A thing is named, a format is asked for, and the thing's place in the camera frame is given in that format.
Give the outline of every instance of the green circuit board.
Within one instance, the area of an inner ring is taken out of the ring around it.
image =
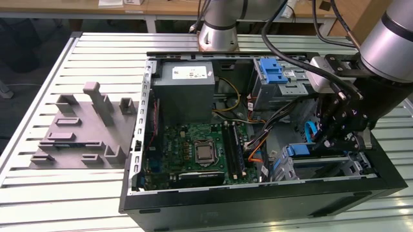
[[[245,124],[236,125],[240,132],[240,142],[248,141]],[[201,165],[196,158],[196,146],[201,142],[213,144],[216,150],[214,162]],[[235,179],[228,173],[227,148],[221,124],[188,124],[166,127],[164,134],[164,155],[158,159],[149,159],[149,173],[146,175],[148,190],[170,189],[170,173],[196,171],[217,171],[225,173],[224,185],[247,184],[259,182],[255,165],[248,165],[247,176]]]

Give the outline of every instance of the orange wire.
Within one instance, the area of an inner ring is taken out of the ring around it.
[[[251,114],[253,113],[253,111],[249,111],[249,113],[248,113],[248,121],[249,122],[259,122],[259,120],[253,120],[252,118],[251,118]]]
[[[265,137],[265,139],[261,141],[261,143],[259,144],[257,148],[255,149],[252,155],[248,158],[249,161],[257,161],[257,162],[263,162],[264,161],[263,159],[252,159],[252,158],[256,155],[256,152],[259,151],[260,147],[264,145],[264,142],[267,141],[268,137],[269,136]]]

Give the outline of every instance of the motherboard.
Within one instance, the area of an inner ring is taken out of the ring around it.
[[[193,188],[259,182],[247,162],[244,123],[165,127],[164,151],[146,159],[146,190]]]

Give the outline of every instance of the ram slot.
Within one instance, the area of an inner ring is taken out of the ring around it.
[[[243,177],[247,176],[247,171],[245,171],[245,155],[244,155],[244,147],[241,145],[241,142],[239,140],[240,138],[240,132],[236,123],[233,122],[233,131],[235,131],[235,138],[236,138],[236,156],[237,156],[237,167],[239,171],[243,175]]]
[[[228,175],[237,180],[239,179],[239,169],[237,169],[237,159],[235,151],[235,135],[233,130],[229,128],[229,125],[223,125],[223,137],[225,142],[227,149],[227,163],[228,163]]]

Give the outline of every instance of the aluminum table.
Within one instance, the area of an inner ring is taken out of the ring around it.
[[[353,54],[313,36],[271,36],[283,51]],[[243,51],[267,51],[260,36],[240,35]],[[88,81],[101,83],[113,101],[140,100],[148,51],[197,51],[196,35],[84,33],[70,38],[34,103],[0,157],[0,231],[140,232],[118,213],[124,170],[30,170],[30,158],[53,123],[59,94],[84,94]],[[413,108],[406,100],[379,121],[375,135],[403,175],[413,185]],[[275,230],[412,231],[413,187],[375,199],[335,217],[241,224],[197,231],[265,232]]]

